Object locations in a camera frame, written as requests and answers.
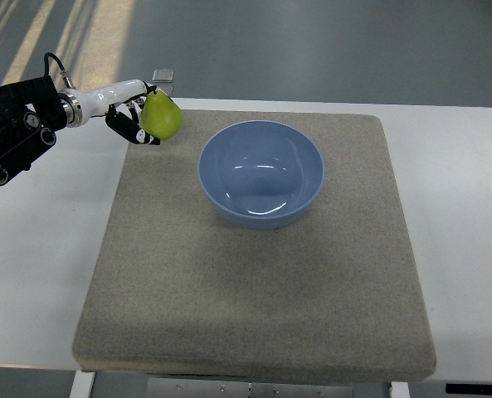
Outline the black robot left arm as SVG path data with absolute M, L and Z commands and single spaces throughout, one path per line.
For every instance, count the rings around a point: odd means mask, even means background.
M 67 126 L 49 75 L 0 86 L 0 187 L 28 171 Z

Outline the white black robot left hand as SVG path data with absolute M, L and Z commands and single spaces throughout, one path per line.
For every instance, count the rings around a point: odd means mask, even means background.
M 146 133 L 139 124 L 144 102 L 155 90 L 159 90 L 156 85 L 142 80 L 126 80 L 88 92 L 67 88 L 59 96 L 70 128 L 103 117 L 110 129 L 130 143 L 159 145 L 163 140 Z

